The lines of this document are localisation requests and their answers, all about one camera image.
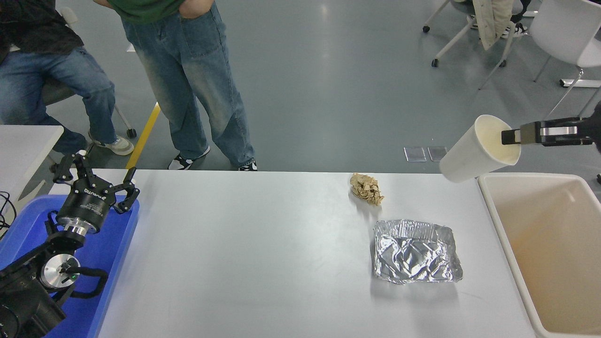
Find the standing person's left hand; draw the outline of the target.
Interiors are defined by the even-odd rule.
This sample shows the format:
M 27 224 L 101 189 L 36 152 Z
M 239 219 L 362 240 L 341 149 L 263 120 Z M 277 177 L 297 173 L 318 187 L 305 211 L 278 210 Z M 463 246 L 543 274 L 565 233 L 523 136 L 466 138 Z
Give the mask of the standing person's left hand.
M 184 0 L 178 12 L 185 19 L 195 19 L 208 13 L 214 2 L 214 0 Z

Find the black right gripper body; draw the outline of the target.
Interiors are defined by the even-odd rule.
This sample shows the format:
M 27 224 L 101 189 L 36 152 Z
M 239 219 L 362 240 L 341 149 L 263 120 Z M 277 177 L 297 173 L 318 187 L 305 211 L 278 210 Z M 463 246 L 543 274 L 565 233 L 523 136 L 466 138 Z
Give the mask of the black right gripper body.
M 601 101 L 599 101 L 593 111 L 593 141 L 595 148 L 601 153 Z

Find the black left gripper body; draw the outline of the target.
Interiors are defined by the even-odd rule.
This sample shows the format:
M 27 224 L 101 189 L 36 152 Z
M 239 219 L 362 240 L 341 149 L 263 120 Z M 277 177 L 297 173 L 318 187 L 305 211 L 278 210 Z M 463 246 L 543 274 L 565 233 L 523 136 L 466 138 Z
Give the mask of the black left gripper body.
M 91 227 L 101 227 L 107 218 L 110 207 L 115 203 L 115 194 L 108 193 L 112 185 L 94 187 L 75 184 L 71 186 L 69 194 L 62 208 L 56 215 L 56 222 L 67 225 L 70 222 L 85 222 Z

